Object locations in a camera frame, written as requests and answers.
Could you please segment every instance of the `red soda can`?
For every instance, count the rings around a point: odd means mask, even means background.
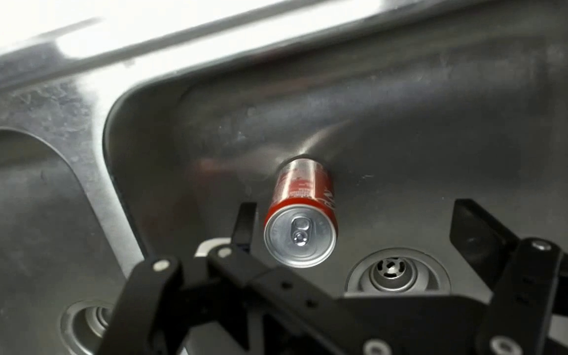
[[[312,267],[336,245],[334,190],[328,171],[312,159],[295,159],[282,168],[266,214],[264,243],[277,261]]]

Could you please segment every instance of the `drain strainer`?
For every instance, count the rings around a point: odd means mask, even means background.
[[[346,292],[450,292],[446,270],[423,252],[392,248],[361,260],[350,273]]]
[[[111,305],[102,301],[81,301],[61,316],[60,331],[65,346],[75,355],[93,355],[111,318]]]

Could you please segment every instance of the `stainless steel sink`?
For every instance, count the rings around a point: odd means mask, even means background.
[[[297,272],[339,296],[356,263],[410,248],[452,292],[489,291],[449,241],[455,198],[568,252],[568,2],[501,1],[278,58],[242,58],[128,93],[106,161],[144,252],[228,236],[264,216],[277,168],[327,164],[340,235]],[[252,253],[273,265],[261,238]],[[568,321],[552,335],[568,344]]]
[[[38,139],[0,130],[0,354],[69,354],[58,326],[67,308],[110,308],[123,283],[70,167]]]

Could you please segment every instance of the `drain hole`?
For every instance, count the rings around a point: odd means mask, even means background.
[[[94,354],[111,320],[108,304],[83,301],[71,305],[61,317],[61,337],[70,353]]]

